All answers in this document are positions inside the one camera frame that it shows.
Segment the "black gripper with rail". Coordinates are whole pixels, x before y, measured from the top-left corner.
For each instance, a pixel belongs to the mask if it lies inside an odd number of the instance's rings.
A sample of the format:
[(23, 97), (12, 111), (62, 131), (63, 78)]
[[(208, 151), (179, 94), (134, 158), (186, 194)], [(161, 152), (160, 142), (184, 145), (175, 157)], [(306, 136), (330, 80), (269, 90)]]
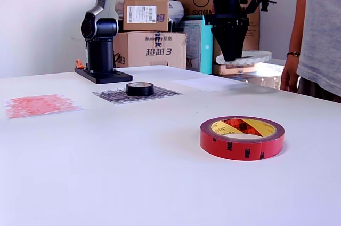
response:
[(230, 14), (213, 14), (212, 33), (218, 42), (225, 61), (235, 61), (242, 56), (243, 43), (249, 26), (248, 17)]

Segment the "person's right hand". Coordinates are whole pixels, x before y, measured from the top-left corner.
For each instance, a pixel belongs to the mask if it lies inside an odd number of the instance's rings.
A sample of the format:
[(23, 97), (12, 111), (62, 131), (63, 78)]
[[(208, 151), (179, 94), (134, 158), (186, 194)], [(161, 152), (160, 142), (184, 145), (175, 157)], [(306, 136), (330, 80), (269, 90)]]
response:
[(287, 56), (286, 63), (281, 75), (282, 91), (297, 92), (297, 83), (299, 75), (297, 74), (297, 68), (299, 64), (299, 57), (289, 55)]

